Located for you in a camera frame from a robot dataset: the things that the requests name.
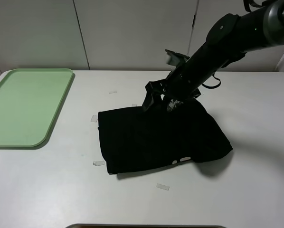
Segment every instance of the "black cloth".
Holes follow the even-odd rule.
[[[98,121],[110,174],[155,169],[184,157],[208,162],[232,150],[216,121],[195,99],[169,113],[144,113],[142,107],[99,112]]]

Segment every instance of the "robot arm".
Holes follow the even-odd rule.
[[[253,0],[245,0],[245,8],[247,2],[253,6]],[[165,99],[185,102],[194,97],[197,88],[218,69],[239,61],[247,52],[284,45],[284,0],[264,3],[260,9],[242,17],[225,15],[190,58],[166,50],[171,57],[169,64],[176,68],[166,79],[146,85],[143,109],[147,111],[161,104],[161,95],[165,95]]]

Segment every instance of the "plastic tray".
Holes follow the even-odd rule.
[[[0,82],[0,148],[33,148],[50,136],[74,73],[16,69]]]

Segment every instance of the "table surface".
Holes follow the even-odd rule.
[[[0,228],[284,228],[284,73],[219,72],[221,87],[200,88],[198,100],[234,148],[224,159],[119,175],[92,165],[103,158],[98,124],[90,120],[99,111],[141,105],[146,83],[168,72],[74,73],[48,144],[0,150]]]

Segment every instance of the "black strap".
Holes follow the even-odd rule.
[[[221,85],[221,80],[219,78],[215,77],[215,74],[213,74],[212,76],[214,77],[214,79],[218,80],[219,83],[217,85],[214,85],[214,86],[208,86],[208,85],[202,84],[203,87],[205,87],[206,89],[216,89]]]

